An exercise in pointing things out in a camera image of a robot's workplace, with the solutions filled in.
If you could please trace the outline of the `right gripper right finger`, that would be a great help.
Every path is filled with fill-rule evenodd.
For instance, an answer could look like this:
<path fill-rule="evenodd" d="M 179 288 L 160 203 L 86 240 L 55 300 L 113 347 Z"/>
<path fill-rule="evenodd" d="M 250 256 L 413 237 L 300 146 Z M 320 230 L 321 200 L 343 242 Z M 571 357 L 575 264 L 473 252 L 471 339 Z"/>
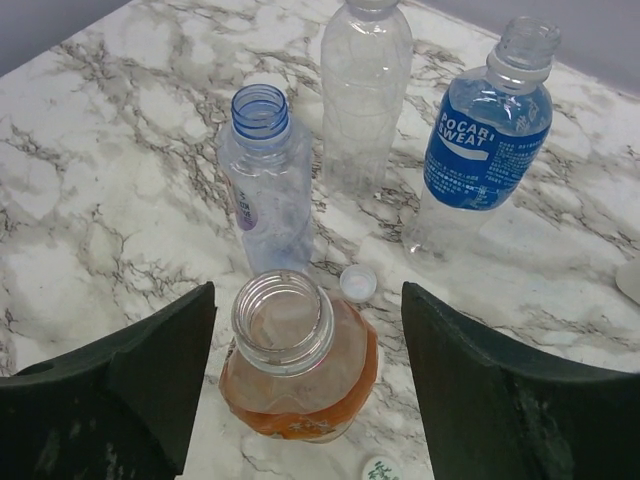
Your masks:
<path fill-rule="evenodd" d="M 639 377 L 567 360 L 415 283 L 401 316 L 438 479 L 635 479 Z"/>

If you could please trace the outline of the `purple label water bottle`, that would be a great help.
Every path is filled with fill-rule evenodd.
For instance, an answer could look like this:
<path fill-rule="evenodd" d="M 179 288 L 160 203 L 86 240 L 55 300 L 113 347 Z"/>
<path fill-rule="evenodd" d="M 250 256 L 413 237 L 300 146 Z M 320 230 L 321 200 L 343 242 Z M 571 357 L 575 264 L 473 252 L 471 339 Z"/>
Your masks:
<path fill-rule="evenodd" d="M 254 274 L 305 270 L 313 251 L 312 134 L 268 84 L 238 90 L 216 156 Z"/>

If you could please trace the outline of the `white green printed bottle cap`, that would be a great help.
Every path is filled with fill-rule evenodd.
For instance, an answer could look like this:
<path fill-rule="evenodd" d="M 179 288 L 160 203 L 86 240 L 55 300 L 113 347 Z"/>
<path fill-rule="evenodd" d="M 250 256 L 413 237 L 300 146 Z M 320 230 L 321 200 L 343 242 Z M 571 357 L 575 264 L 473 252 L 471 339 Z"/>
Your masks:
<path fill-rule="evenodd" d="M 361 471 L 362 480 L 402 480 L 399 464 L 391 457 L 375 455 L 366 460 Z"/>

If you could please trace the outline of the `orange label drink bottle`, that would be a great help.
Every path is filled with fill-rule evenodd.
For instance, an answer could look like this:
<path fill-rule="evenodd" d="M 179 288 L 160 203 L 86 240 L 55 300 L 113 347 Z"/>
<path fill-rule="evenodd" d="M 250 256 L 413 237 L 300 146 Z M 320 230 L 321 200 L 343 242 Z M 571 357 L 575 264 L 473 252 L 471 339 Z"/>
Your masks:
<path fill-rule="evenodd" d="M 239 420 L 310 443 L 349 428 L 378 373 L 377 333 L 353 306 L 302 272 L 270 270 L 240 289 L 231 325 L 219 389 Z"/>

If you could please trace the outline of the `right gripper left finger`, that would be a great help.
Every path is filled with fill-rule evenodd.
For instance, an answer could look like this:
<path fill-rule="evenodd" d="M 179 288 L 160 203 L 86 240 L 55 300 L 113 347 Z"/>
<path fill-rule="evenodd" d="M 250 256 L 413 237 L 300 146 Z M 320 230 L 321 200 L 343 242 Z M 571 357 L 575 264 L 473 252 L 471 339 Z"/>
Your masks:
<path fill-rule="evenodd" d="M 2 378 L 2 478 L 181 475 L 215 317 L 207 282 L 126 328 Z"/>

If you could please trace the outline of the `clear unlabelled plastic bottle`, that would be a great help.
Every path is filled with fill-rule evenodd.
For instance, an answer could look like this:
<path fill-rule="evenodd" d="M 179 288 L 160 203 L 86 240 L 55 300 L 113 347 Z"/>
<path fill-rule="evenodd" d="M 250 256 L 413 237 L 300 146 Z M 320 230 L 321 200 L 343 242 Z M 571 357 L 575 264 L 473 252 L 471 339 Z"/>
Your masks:
<path fill-rule="evenodd" d="M 347 1 L 321 41 L 322 179 L 366 198 L 380 189 L 411 73 L 413 38 L 397 1 Z"/>

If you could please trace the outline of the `white water bottle cap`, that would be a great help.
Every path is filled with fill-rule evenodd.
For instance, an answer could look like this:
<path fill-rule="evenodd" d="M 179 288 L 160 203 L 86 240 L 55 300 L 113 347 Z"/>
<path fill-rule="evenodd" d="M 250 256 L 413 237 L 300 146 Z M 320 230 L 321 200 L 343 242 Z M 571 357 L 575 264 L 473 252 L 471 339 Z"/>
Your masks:
<path fill-rule="evenodd" d="M 369 266 L 355 264 L 343 270 L 339 285 L 345 298 L 353 303 L 363 303 L 374 295 L 377 277 Z"/>

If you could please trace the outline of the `blue label Pocari bottle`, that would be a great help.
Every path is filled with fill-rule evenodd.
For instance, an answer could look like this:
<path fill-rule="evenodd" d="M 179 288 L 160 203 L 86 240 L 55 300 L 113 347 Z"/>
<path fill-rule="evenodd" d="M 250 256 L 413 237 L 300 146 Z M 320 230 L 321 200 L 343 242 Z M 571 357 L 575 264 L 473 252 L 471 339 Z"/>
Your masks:
<path fill-rule="evenodd" d="M 419 210 L 402 232 L 410 257 L 446 261 L 468 249 L 516 190 L 550 131 L 544 83 L 560 43 L 553 23 L 514 18 L 485 64 L 450 82 L 425 150 Z"/>

